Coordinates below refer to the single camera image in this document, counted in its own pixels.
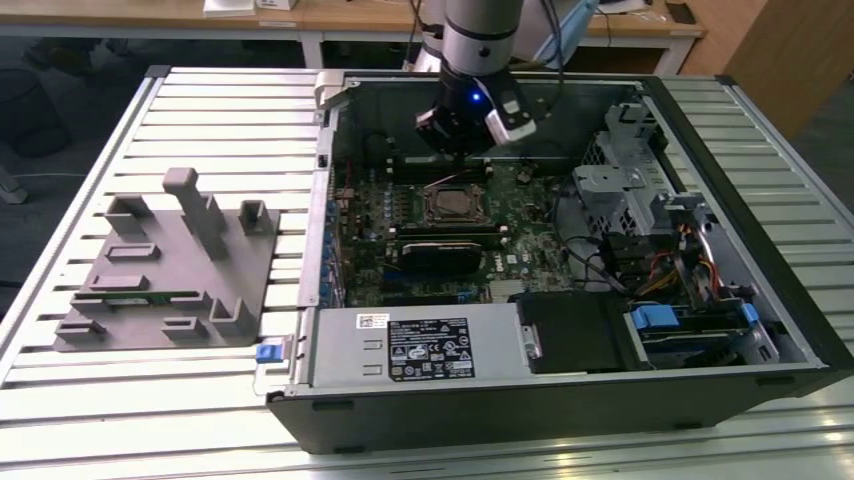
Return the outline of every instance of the black floor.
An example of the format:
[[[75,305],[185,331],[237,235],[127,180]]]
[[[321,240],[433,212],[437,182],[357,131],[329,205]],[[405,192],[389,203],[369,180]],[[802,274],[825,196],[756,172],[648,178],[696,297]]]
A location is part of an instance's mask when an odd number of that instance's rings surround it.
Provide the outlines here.
[[[0,69],[30,68],[22,55],[34,39],[4,38]],[[74,134],[74,144],[61,153],[35,160],[19,158],[0,144],[0,165],[14,175],[65,173],[85,175],[113,133],[149,65],[302,67],[295,42],[133,41],[130,54],[118,56],[105,46],[94,52],[95,74],[85,79],[57,71],[41,73],[61,116]],[[403,53],[378,44],[357,44],[342,51],[325,45],[331,68],[397,68]],[[796,139],[796,147],[840,195],[854,207],[854,85],[846,84]],[[0,282],[23,282],[42,254],[83,177],[23,177],[30,191],[24,205],[0,202]],[[0,317],[16,295],[0,287]]]

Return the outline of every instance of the aluminum extrusion table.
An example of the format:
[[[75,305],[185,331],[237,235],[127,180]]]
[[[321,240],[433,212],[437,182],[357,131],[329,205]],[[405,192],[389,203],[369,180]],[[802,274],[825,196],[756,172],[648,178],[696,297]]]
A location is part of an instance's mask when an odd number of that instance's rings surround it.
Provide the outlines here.
[[[99,213],[118,193],[173,207],[174,199],[155,193],[171,166],[199,171],[199,189],[217,194],[222,208],[262,198],[282,209],[262,336],[294,331],[319,133],[317,73],[174,68],[145,80],[0,325],[0,477],[850,478],[854,379],[712,429],[317,457],[301,451],[255,394],[266,387],[254,385],[254,347],[53,351],[58,318],[110,232]],[[709,78],[666,84],[854,345],[852,214],[737,87]],[[693,188],[685,163],[674,163]],[[285,374],[270,370],[265,378]]]

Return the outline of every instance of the white label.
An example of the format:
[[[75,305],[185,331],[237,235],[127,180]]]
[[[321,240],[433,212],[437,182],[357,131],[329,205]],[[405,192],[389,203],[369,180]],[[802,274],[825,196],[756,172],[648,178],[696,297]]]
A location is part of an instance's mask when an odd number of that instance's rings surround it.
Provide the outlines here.
[[[387,328],[387,313],[359,313],[357,314],[357,328]]]
[[[294,22],[258,22],[259,27],[278,27],[278,28],[294,28],[297,23]]]

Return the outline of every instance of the table surface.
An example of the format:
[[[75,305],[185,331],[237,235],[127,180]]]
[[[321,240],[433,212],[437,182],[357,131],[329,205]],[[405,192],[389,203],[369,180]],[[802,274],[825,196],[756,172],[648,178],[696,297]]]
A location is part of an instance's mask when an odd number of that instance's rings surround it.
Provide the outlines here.
[[[203,4],[205,0],[4,0],[0,24],[385,32],[413,27],[410,7],[389,0],[301,0],[294,10],[258,9],[254,16],[233,18],[205,18]],[[645,14],[612,15],[608,21],[597,15],[588,34],[604,37],[609,30],[613,36],[644,37],[701,37],[706,32],[701,25],[673,22],[665,0],[656,0]]]
[[[744,99],[712,80],[665,78],[665,85],[854,349],[850,214],[794,151],[776,146],[776,133],[757,123]],[[426,472],[423,477],[434,478],[596,473],[598,480],[852,480],[854,378],[804,398],[768,402],[716,428],[311,456],[254,392],[254,347],[51,351],[59,323],[53,318],[69,312],[111,230],[101,214],[123,193],[142,193],[151,208],[177,208],[171,196],[157,194],[170,167],[197,168],[199,188],[215,194],[222,208],[263,199],[270,208],[289,210],[277,247],[287,258],[271,265],[266,303],[275,311],[262,316],[261,337],[297,329],[297,314],[286,307],[297,305],[298,284],[287,279],[301,278],[307,242],[301,232],[309,225],[310,195],[299,180],[315,168],[315,141],[305,140],[318,136],[311,129],[315,74],[179,67],[161,81],[159,89],[145,87],[135,98],[22,289],[20,307],[3,321],[0,344],[6,331],[16,331],[0,354],[4,478],[222,479],[247,474],[278,479],[299,472],[303,480],[403,480]],[[688,189],[697,191],[689,160],[676,147],[666,154]],[[267,381],[287,381],[282,375],[282,369],[267,370],[259,390],[271,390]]]

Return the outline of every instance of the barcode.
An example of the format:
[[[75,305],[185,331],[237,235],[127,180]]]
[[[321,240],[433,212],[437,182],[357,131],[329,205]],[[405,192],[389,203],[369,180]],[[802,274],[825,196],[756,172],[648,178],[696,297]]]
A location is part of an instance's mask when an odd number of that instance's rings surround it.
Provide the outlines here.
[[[387,328],[387,313],[361,313],[357,315],[357,328]]]

